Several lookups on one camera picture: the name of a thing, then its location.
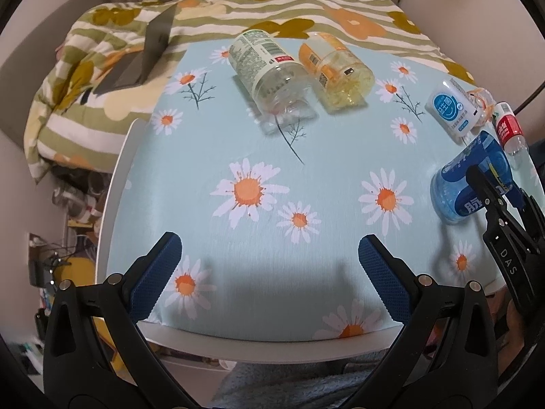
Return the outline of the blue label clear cup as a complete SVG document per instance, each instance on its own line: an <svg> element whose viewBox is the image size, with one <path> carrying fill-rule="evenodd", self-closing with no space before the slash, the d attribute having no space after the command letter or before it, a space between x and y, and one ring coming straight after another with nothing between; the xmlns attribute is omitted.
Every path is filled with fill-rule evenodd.
<svg viewBox="0 0 545 409"><path fill-rule="evenodd" d="M515 186L511 166L500 143L481 131L454 160L431 179L431 202L447 224L458 224L483 207L479 187L486 180L500 196L510 196Z"/></svg>

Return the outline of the orange wrapped clear cup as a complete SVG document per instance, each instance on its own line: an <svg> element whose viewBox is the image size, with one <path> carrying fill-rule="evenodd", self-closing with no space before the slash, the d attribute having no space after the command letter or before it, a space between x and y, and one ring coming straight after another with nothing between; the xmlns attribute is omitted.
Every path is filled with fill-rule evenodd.
<svg viewBox="0 0 545 409"><path fill-rule="evenodd" d="M492 94L484 88L469 90L467 91L467 95L471 103L479 110L479 120L476 123L476 126L484 126L487 122L492 120L496 100L494 100Z"/></svg>

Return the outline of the red label clear bottle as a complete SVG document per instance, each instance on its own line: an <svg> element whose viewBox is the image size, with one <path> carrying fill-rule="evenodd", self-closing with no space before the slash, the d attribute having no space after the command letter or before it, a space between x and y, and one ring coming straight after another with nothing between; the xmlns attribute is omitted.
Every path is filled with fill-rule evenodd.
<svg viewBox="0 0 545 409"><path fill-rule="evenodd" d="M507 102L494 105L492 116L497 137L511 167L519 170L530 159L528 142L515 113Z"/></svg>

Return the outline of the white bottle blue label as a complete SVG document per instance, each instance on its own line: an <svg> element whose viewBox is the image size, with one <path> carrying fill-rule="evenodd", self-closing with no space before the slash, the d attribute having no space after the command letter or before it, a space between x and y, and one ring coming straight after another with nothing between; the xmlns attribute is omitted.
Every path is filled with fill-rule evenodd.
<svg viewBox="0 0 545 409"><path fill-rule="evenodd" d="M456 142L461 142L482 116L482 110L452 78L442 80L432 91L426 109Z"/></svg>

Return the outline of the white table edge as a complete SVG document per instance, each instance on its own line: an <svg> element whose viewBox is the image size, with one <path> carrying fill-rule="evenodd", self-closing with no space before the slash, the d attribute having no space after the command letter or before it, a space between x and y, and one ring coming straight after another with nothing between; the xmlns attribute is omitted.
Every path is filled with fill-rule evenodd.
<svg viewBox="0 0 545 409"><path fill-rule="evenodd" d="M132 122L118 156L112 181L106 197L102 227L99 236L95 281L106 278L110 246L114 233L114 222L119 203L126 186L127 176L139 144L145 134L147 123L142 119ZM171 327L139 323L144 337L156 344L178 351L230 360L260 364L303 364L332 361L356 357L364 353L389 348L402 330L399 325L356 337L301 343L262 343L211 337L189 331L178 331Z"/></svg>

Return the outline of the daisy print blue tablecloth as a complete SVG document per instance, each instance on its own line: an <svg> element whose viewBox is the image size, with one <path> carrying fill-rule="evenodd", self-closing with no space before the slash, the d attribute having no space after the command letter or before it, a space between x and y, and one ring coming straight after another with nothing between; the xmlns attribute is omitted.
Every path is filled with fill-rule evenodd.
<svg viewBox="0 0 545 409"><path fill-rule="evenodd" d="M437 282L491 283L482 211L448 225L431 178L463 144L425 105L446 75L357 48L376 84L365 104L319 110L280 133L261 129L223 57L194 43L179 61L124 183L106 271L123 272L166 232L181 262L152 314L210 336L301 342L393 322L358 262L372 233Z"/></svg>

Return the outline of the striped floral duvet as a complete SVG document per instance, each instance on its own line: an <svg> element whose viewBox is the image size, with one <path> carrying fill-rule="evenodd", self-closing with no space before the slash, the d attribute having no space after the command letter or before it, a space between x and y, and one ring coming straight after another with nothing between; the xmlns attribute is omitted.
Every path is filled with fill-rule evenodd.
<svg viewBox="0 0 545 409"><path fill-rule="evenodd" d="M164 87L208 100L211 69L227 62L227 42L248 29L290 39L325 31L472 78L392 0L103 3L71 26L34 94L23 136L31 178L42 180L53 164L111 172L129 126L151 116Z"/></svg>

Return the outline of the orange label clear bottle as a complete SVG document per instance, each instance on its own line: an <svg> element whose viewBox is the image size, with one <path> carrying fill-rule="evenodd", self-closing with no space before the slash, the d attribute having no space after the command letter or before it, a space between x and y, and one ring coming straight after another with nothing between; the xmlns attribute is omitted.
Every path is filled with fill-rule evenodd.
<svg viewBox="0 0 545 409"><path fill-rule="evenodd" d="M327 112L341 112L366 104L375 76L332 34L309 34L299 48L298 59L315 79L314 88Z"/></svg>

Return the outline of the green label clear bottle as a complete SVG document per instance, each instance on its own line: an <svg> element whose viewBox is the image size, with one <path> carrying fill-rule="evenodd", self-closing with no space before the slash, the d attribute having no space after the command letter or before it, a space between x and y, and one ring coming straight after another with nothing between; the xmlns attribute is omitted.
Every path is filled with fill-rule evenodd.
<svg viewBox="0 0 545 409"><path fill-rule="evenodd" d="M317 116L309 73L266 31L239 34L229 62L256 104L265 133Z"/></svg>

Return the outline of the grey laptop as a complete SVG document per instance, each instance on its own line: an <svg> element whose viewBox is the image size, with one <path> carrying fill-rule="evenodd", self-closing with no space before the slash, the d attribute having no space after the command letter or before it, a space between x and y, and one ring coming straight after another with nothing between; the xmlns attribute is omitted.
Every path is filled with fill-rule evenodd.
<svg viewBox="0 0 545 409"><path fill-rule="evenodd" d="M175 12L176 6L171 5L149 22L143 49L121 57L97 85L95 94L138 87L146 81L168 47Z"/></svg>

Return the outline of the grey headboard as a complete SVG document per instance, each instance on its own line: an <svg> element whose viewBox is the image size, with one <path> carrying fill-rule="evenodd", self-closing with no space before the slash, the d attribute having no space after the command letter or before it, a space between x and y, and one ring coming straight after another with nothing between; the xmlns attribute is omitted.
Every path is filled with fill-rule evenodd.
<svg viewBox="0 0 545 409"><path fill-rule="evenodd" d="M43 79L56 64L56 47L74 22L104 0L68 0L41 21L1 65L1 131L18 147L30 104Z"/></svg>

